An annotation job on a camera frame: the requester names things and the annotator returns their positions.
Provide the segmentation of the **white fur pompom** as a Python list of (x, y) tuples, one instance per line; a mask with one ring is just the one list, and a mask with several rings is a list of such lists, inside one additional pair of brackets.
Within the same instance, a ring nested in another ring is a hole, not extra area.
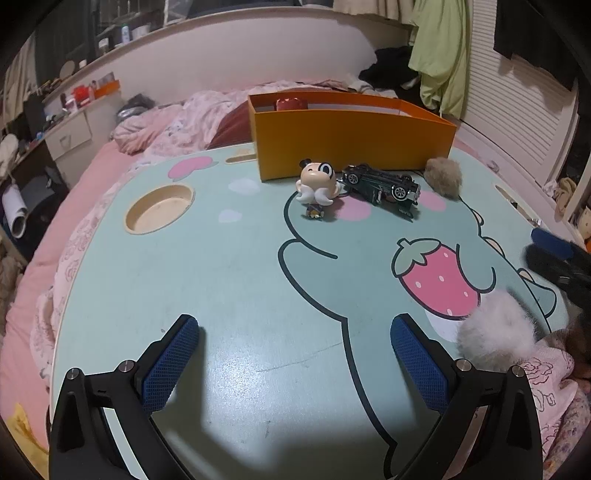
[(535, 325), (509, 292), (495, 290), (461, 323), (457, 346), (477, 369), (506, 372), (535, 352)]

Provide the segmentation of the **mustache cartoon figurine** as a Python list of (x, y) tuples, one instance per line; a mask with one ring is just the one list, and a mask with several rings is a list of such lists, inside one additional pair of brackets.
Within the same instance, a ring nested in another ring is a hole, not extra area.
[(328, 162), (304, 159), (301, 160), (300, 167), (300, 179), (295, 184), (295, 200), (307, 208), (305, 216), (321, 219), (325, 215), (325, 207), (332, 206), (335, 198), (345, 193), (345, 187), (339, 183), (335, 169)]

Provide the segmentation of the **dark red pillow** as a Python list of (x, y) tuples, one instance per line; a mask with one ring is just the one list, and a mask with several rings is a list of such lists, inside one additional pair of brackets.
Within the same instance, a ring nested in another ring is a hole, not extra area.
[(249, 122), (249, 104), (243, 102), (233, 109), (219, 123), (216, 133), (207, 149), (228, 147), (252, 142)]

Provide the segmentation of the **pink floral blanket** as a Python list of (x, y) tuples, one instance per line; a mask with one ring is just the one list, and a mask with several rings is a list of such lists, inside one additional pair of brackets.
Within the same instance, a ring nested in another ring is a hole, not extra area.
[(140, 169), (168, 157), (208, 150), (224, 116), (249, 96), (308, 89), (293, 81), (228, 93), (202, 90), (182, 104), (154, 107), (121, 122), (59, 207), (33, 257), (48, 272), (30, 306), (35, 313), (30, 350), (39, 376), (51, 378), (58, 327), (71, 283), (87, 245), (115, 193)]

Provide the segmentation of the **black clothes pile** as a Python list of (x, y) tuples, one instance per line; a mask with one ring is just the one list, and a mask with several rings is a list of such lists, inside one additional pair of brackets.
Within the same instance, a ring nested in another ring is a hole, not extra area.
[(420, 75), (409, 67), (411, 55), (410, 46), (377, 49), (376, 61), (360, 72), (359, 79), (375, 89), (413, 88), (419, 82)]

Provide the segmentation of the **red mahjong tile block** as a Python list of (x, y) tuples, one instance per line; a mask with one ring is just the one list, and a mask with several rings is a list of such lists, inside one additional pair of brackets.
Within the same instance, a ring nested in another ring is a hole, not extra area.
[(298, 97), (285, 97), (276, 100), (276, 111), (307, 110), (308, 101)]

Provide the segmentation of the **brown fur pompom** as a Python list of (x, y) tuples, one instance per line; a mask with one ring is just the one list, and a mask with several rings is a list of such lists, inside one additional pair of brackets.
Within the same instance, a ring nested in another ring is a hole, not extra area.
[(425, 181), (441, 196), (452, 200), (460, 198), (463, 176), (460, 165), (453, 159), (429, 159), (424, 170)]

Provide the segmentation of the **white desk drawer unit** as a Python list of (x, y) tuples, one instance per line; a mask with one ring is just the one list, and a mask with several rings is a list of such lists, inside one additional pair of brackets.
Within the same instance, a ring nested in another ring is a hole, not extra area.
[(100, 147), (116, 126), (116, 114), (123, 105), (119, 94), (101, 97), (69, 115), (45, 136), (51, 158), (57, 162), (78, 147)]

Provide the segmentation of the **green hanging garment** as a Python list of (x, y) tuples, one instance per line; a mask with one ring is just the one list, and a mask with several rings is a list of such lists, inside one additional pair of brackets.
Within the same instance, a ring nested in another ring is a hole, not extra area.
[(424, 106), (462, 116), (468, 79), (468, 6), (461, 0), (417, 1), (409, 67), (421, 77)]

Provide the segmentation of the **green toy car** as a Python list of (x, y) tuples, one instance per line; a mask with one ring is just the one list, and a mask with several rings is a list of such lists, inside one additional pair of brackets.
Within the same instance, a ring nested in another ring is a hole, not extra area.
[(414, 218), (413, 208), (418, 205), (421, 187), (408, 174), (379, 170), (367, 164), (349, 165), (342, 170), (342, 183), (346, 190), (361, 195), (373, 205), (393, 203), (401, 214)]

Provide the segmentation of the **orange cardboard box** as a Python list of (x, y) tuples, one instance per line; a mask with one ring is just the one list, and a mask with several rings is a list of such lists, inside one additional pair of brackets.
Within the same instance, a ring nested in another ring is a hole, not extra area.
[[(276, 111), (298, 97), (307, 110)], [(456, 126), (398, 98), (329, 90), (249, 96), (249, 122), (263, 181), (297, 177), (300, 162), (328, 162), (335, 171), (366, 163), (382, 170), (422, 170), (450, 154)]]

